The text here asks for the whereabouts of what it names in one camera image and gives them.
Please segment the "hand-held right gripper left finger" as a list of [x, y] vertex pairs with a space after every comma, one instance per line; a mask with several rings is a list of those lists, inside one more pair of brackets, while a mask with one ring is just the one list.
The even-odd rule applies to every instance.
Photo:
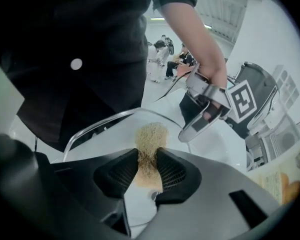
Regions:
[[93, 217], [131, 236], [124, 194], [138, 172], [138, 150], [52, 164], [65, 188]]

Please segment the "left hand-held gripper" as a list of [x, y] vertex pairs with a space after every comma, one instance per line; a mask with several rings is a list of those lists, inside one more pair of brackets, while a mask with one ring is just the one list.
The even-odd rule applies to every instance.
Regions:
[[[186, 80], [186, 94], [192, 102], [180, 103], [181, 114], [185, 125], [178, 135], [181, 142], [189, 142], [207, 130], [216, 119], [226, 120], [231, 118], [236, 123], [242, 122], [257, 110], [256, 101], [247, 80], [234, 84], [229, 89], [221, 88], [209, 83], [209, 80], [198, 73], [195, 67]], [[219, 108], [209, 114], [212, 103], [217, 103]]]

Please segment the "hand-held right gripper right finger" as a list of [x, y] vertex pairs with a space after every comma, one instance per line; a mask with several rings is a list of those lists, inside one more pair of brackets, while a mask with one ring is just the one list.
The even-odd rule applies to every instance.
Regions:
[[160, 148], [157, 168], [168, 187], [140, 240], [229, 240], [280, 206], [266, 190], [222, 162]]

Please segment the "person's left hand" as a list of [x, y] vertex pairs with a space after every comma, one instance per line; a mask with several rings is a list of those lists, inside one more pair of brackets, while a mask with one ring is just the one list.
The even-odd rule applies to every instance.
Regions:
[[211, 84], [222, 89], [227, 87], [227, 69], [224, 60], [216, 65], [200, 64], [198, 71], [201, 75], [206, 77]]

